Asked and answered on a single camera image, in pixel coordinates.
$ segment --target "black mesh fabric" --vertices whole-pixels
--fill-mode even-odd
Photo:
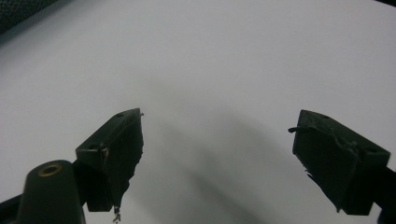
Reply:
[[[57,0],[0,0],[0,34]]]

